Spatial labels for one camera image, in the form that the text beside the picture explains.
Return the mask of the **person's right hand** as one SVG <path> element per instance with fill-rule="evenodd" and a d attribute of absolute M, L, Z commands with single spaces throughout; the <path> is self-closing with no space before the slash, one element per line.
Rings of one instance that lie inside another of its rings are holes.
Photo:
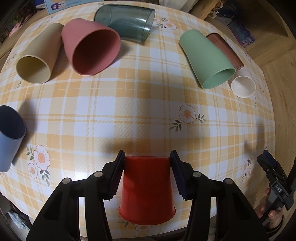
<path fill-rule="evenodd" d="M 261 218 L 266 210 L 267 206 L 267 199 L 269 197 L 271 189 L 267 188 L 265 190 L 266 196 L 262 197 L 262 199 L 259 202 L 259 205 L 255 207 L 254 211 L 256 212 L 257 216 Z M 283 218 L 283 210 L 278 211 L 278 210 L 272 210 L 268 214 L 269 218 L 269 228 L 276 228 L 280 222 L 282 221 Z"/>

